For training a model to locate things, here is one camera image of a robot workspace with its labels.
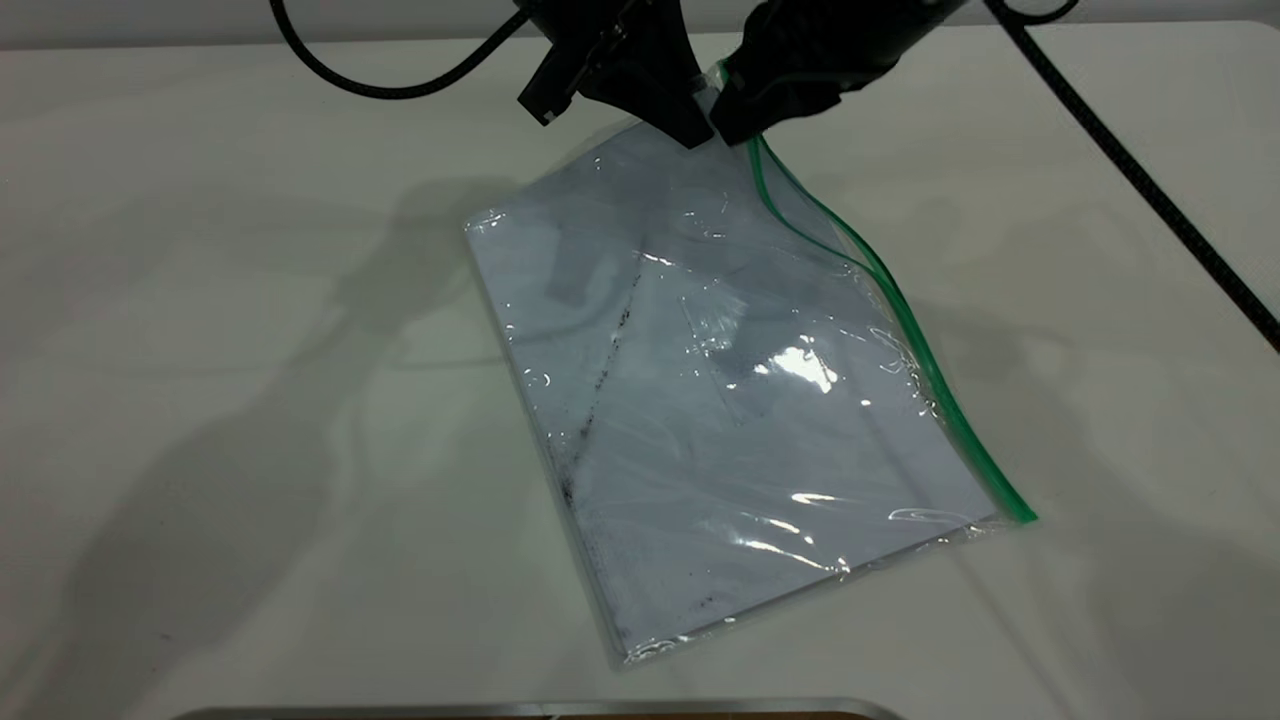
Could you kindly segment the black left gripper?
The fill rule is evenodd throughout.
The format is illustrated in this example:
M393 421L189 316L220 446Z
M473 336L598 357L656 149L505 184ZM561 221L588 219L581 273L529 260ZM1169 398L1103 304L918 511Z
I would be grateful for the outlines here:
M686 149L714 137L698 102L701 72L677 1L520 1L517 8L550 42L518 96L541 124L584 96Z

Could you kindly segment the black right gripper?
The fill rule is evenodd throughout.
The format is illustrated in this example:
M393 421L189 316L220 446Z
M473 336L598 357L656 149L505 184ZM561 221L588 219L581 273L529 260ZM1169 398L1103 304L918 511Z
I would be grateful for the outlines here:
M815 117L892 70L961 1L764 1L748 15L739 61L719 63L709 119L728 146Z

